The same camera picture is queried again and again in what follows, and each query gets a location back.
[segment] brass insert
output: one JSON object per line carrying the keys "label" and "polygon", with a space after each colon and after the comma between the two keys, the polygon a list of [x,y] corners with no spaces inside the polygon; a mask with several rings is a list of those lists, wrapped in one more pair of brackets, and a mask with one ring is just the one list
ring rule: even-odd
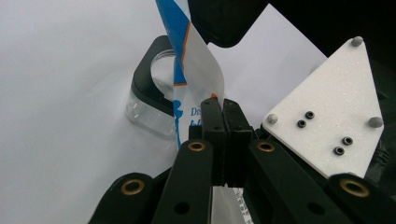
{"label": "brass insert", "polygon": [[201,142],[191,142],[189,143],[188,148],[192,151],[202,151],[205,149],[205,144]]}
{"label": "brass insert", "polygon": [[365,198],[370,195],[370,190],[355,180],[341,179],[340,186],[344,191],[356,197]]}
{"label": "brass insert", "polygon": [[[127,187],[133,183],[137,184],[137,188],[136,189],[127,189]],[[132,180],[125,181],[122,184],[121,192],[125,195],[135,195],[135,194],[140,193],[140,191],[142,191],[144,187],[145,187],[145,182],[143,182],[140,179],[132,179]]]}
{"label": "brass insert", "polygon": [[267,143],[267,142],[258,143],[257,148],[264,152],[273,152],[275,150],[274,145]]}

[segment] black screw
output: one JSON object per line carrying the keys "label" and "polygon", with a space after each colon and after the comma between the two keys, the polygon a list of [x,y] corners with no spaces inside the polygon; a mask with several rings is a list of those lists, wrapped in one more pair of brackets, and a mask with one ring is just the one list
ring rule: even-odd
{"label": "black screw", "polygon": [[315,113],[312,112],[312,111],[308,111],[308,112],[305,113],[305,117],[306,117],[307,119],[312,119],[312,118],[315,117]]}
{"label": "black screw", "polygon": [[337,156],[344,155],[344,149],[342,147],[335,147],[333,150],[334,154]]}
{"label": "black screw", "polygon": [[304,128],[304,127],[306,126],[305,120],[300,119],[300,120],[297,122],[297,126],[298,126],[299,128]]}
{"label": "black screw", "polygon": [[352,145],[352,143],[353,143],[353,139],[351,137],[347,136],[347,137],[343,138],[344,145],[349,146],[349,145]]}

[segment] white surface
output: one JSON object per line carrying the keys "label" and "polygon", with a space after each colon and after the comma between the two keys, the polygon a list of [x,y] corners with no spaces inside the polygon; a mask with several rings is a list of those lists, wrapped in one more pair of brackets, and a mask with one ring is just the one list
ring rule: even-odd
{"label": "white surface", "polygon": [[[86,223],[119,176],[172,164],[170,142],[124,115],[132,73],[163,34],[154,1],[0,3],[0,223]],[[256,128],[325,60],[272,7],[237,47],[210,48]],[[226,198],[213,223],[238,219]]]}
{"label": "white surface", "polygon": [[[381,118],[381,111],[364,42],[353,47],[351,40],[267,114],[276,114],[277,123],[267,116],[262,123],[325,177],[348,172],[364,177],[384,129],[368,124],[372,117]],[[306,119],[307,111],[315,117]],[[306,127],[297,126],[300,119]],[[342,144],[346,136],[352,145]],[[335,155],[335,147],[345,154]]]}

